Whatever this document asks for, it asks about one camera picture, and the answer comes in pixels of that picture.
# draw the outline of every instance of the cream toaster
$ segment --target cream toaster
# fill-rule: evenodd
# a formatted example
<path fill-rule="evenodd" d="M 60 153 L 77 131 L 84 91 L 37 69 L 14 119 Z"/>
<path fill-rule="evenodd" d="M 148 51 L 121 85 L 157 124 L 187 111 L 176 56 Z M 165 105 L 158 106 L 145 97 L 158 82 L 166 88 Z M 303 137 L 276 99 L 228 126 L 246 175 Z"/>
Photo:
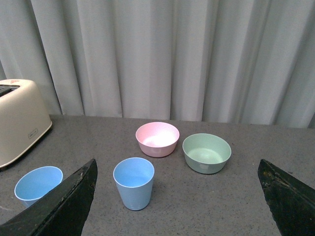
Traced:
<path fill-rule="evenodd" d="M 34 81 L 0 81 L 0 168 L 17 160 L 51 125 Z"/>

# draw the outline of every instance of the table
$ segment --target table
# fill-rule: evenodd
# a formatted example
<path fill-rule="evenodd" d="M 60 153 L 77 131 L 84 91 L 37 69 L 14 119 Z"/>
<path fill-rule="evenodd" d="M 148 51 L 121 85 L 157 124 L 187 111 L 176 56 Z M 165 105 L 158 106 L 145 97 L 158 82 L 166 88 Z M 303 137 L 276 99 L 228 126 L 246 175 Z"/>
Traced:
<path fill-rule="evenodd" d="M 152 119 L 51 120 L 51 130 L 0 172 L 0 224 L 24 209 L 14 196 L 14 186 L 24 174 L 53 165 L 66 178 L 92 158 L 98 178 L 83 236 L 279 236 L 257 176 L 260 160 L 315 188 L 314 129 L 165 120 L 178 128 L 180 139 L 172 154 L 153 158 L 141 152 L 135 138 L 137 128 Z M 186 164 L 182 143 L 194 133 L 214 134 L 230 144 L 232 156 L 220 172 L 202 175 Z M 115 166 L 129 157 L 148 159 L 156 171 L 151 201 L 141 211 L 125 208 L 113 180 Z"/>

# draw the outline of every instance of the toaster label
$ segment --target toaster label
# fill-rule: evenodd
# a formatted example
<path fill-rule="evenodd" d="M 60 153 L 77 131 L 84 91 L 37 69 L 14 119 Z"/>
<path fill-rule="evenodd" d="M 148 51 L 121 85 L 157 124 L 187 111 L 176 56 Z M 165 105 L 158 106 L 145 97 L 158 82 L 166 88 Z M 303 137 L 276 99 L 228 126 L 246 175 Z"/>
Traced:
<path fill-rule="evenodd" d="M 13 84 L 15 82 L 19 82 L 19 80 L 11 80 L 11 84 Z"/>
<path fill-rule="evenodd" d="M 29 139 L 31 139 L 35 134 L 38 133 L 38 129 L 36 128 L 35 130 L 33 130 L 31 133 L 29 133 Z"/>

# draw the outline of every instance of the plastic cup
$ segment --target plastic cup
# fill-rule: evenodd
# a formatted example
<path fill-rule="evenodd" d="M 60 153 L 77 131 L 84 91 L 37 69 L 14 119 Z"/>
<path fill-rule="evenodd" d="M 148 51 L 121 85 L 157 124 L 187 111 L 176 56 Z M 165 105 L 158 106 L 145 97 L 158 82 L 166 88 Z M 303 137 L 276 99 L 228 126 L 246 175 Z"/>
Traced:
<path fill-rule="evenodd" d="M 125 207 L 141 210 L 149 204 L 154 172 L 152 163 L 140 157 L 128 158 L 115 167 L 113 177 Z"/>
<path fill-rule="evenodd" d="M 44 166 L 24 175 L 15 185 L 14 194 L 30 207 L 63 180 L 63 172 L 54 166 Z"/>

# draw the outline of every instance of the white curtain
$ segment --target white curtain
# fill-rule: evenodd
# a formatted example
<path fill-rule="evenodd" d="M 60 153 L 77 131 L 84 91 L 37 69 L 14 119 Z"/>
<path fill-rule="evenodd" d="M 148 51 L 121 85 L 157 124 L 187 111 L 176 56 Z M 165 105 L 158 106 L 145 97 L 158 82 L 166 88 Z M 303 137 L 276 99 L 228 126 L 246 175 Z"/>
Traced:
<path fill-rule="evenodd" d="M 0 4 L 0 80 L 50 114 L 315 127 L 315 0 Z"/>

